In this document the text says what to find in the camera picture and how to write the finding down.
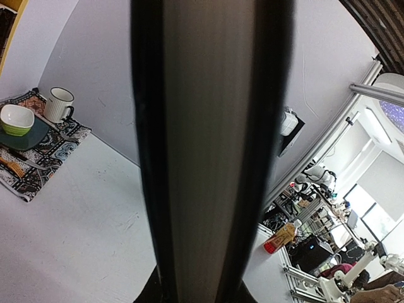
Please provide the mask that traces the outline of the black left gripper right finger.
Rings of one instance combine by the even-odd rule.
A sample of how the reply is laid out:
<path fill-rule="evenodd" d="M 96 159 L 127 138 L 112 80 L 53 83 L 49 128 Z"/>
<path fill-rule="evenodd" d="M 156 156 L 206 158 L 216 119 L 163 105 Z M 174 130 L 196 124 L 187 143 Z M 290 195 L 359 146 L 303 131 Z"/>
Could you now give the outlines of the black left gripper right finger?
<path fill-rule="evenodd" d="M 237 280 L 235 286 L 232 303 L 258 303 L 241 278 Z"/>

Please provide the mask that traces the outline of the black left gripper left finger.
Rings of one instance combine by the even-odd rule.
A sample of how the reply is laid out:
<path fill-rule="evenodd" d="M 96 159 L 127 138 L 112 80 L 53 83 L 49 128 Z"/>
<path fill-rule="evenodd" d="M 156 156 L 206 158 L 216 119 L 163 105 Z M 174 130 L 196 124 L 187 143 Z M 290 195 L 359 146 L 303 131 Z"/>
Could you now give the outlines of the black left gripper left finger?
<path fill-rule="evenodd" d="M 164 296 L 163 287 L 160 282 L 158 267 L 154 267 L 143 290 L 133 301 L 133 303 L 164 303 L 167 298 Z"/>

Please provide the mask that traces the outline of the black Moon and Sixpence book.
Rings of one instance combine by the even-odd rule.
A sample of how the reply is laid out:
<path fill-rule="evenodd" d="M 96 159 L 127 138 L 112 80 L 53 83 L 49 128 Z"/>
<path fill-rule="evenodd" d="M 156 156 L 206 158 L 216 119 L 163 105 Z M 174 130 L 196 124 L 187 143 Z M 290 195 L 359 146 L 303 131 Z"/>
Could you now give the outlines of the black Moon and Sixpence book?
<path fill-rule="evenodd" d="M 232 302 L 280 145 L 294 1 L 132 1 L 141 181 L 168 302 Z"/>

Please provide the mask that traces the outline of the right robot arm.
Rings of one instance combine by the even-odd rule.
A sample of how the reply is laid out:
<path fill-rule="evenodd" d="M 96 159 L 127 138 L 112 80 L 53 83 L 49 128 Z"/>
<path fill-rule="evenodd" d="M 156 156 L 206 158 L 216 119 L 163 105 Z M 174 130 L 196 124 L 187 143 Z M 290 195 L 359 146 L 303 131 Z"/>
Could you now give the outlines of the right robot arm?
<path fill-rule="evenodd" d="M 305 122 L 290 107 L 286 106 L 281 119 L 278 158 L 283 157 L 294 145 L 304 126 Z"/>

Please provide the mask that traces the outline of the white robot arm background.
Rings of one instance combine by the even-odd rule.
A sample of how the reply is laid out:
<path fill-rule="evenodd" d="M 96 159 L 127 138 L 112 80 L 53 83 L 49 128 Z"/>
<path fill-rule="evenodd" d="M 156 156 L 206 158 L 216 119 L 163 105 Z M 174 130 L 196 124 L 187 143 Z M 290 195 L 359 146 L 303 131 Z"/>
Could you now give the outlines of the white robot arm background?
<path fill-rule="evenodd" d="M 320 165 L 315 165 L 302 171 L 295 178 L 294 184 L 297 191 L 304 191 L 308 187 L 307 183 L 323 185 L 324 188 L 328 189 L 330 184 L 335 181 L 336 174 L 334 172 Z M 146 285 L 134 302 L 168 302 L 163 296 L 157 266 L 153 269 Z M 252 296 L 246 284 L 242 282 L 232 302 L 257 302 L 257 300 Z"/>

